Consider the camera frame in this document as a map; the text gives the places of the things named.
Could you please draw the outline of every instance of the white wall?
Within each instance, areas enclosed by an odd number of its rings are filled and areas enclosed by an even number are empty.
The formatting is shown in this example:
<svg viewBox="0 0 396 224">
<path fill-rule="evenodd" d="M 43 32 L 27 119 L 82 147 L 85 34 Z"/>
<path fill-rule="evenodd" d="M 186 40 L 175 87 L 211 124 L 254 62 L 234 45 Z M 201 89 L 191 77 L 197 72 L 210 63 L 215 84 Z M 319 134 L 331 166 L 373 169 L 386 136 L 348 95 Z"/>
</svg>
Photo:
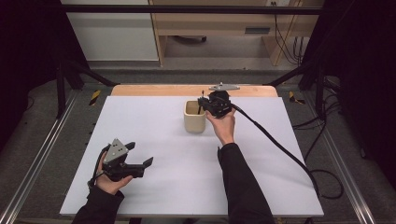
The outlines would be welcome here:
<svg viewBox="0 0 396 224">
<path fill-rule="evenodd" d="M 147 0 L 62 0 L 63 4 L 147 5 Z M 149 14 L 67 13 L 87 61 L 158 61 Z"/>
</svg>

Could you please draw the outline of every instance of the person's left hand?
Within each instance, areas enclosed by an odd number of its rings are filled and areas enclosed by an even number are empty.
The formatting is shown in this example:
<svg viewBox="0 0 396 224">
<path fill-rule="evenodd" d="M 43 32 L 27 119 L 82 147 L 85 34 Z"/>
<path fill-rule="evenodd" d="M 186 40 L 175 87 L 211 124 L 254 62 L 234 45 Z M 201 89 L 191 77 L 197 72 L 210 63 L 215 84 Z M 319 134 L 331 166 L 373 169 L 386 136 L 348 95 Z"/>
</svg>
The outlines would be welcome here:
<svg viewBox="0 0 396 224">
<path fill-rule="evenodd" d="M 106 154 L 107 152 L 102 155 L 97 172 L 102 172 L 103 160 L 105 159 Z M 122 187 L 126 186 L 129 182 L 131 182 L 132 179 L 133 177 L 131 175 L 128 175 L 118 182 L 113 182 L 112 180 L 110 180 L 110 178 L 108 178 L 107 175 L 100 175 L 96 179 L 96 186 L 109 194 L 115 195 L 117 191 L 119 191 Z"/>
</svg>

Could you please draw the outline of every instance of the hand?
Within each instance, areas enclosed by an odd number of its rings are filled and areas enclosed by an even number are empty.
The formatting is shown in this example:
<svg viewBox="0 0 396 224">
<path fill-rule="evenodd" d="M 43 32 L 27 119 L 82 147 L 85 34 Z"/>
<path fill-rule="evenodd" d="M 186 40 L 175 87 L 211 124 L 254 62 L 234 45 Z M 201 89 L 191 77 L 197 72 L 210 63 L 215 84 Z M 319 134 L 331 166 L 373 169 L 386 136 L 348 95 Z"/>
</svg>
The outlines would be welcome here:
<svg viewBox="0 0 396 224">
<path fill-rule="evenodd" d="M 107 152 L 102 155 L 97 172 L 102 172 L 103 160 L 105 159 L 106 154 Z M 96 186 L 109 194 L 115 195 L 117 191 L 126 186 L 132 179 L 133 177 L 129 175 L 118 182 L 113 182 L 107 175 L 100 175 L 96 179 Z"/>
<path fill-rule="evenodd" d="M 212 123 L 215 134 L 223 145 L 233 143 L 233 129 L 235 127 L 235 109 L 221 119 L 215 119 L 209 111 L 205 112 L 206 118 Z"/>
</svg>

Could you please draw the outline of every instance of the yellow and black tape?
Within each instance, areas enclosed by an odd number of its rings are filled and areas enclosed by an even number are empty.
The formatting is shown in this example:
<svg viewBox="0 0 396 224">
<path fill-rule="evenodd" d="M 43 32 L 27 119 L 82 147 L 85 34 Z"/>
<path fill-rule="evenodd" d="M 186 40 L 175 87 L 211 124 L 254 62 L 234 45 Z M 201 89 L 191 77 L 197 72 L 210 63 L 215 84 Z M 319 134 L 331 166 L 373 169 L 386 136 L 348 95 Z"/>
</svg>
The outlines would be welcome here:
<svg viewBox="0 0 396 224">
<path fill-rule="evenodd" d="M 95 105 L 96 100 L 97 100 L 98 97 L 99 97 L 99 94 L 100 94 L 100 91 L 95 91 L 95 92 L 93 93 L 92 98 L 91 98 L 91 100 L 90 100 L 90 105 Z"/>
<path fill-rule="evenodd" d="M 300 104 L 300 105 L 305 105 L 305 100 L 297 100 L 297 99 L 294 97 L 294 93 L 293 93 L 292 91 L 289 91 L 289 101 L 292 102 L 292 103 L 297 103 L 297 104 Z"/>
</svg>

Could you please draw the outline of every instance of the table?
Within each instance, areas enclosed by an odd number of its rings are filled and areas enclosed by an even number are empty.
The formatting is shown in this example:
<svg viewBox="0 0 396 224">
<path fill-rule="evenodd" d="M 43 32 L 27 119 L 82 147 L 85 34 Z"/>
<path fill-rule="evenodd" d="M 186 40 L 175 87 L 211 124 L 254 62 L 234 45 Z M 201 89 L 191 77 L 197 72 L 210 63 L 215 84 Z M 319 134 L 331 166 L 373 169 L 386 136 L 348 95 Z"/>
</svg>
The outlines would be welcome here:
<svg viewBox="0 0 396 224">
<path fill-rule="evenodd" d="M 154 157 L 143 178 L 122 189 L 122 217 L 224 217 L 227 201 L 217 158 L 219 139 L 209 122 L 203 133 L 187 133 L 185 101 L 208 86 L 120 85 L 108 96 L 92 138 L 68 191 L 62 215 L 73 216 L 85 204 L 92 169 L 100 150 L 115 137 L 135 141 L 128 164 Z M 294 156 L 303 161 L 289 117 L 273 87 L 241 86 L 231 101 Z M 256 176 L 275 217 L 323 216 L 306 173 L 277 149 L 251 122 L 235 114 L 235 141 Z"/>
</svg>

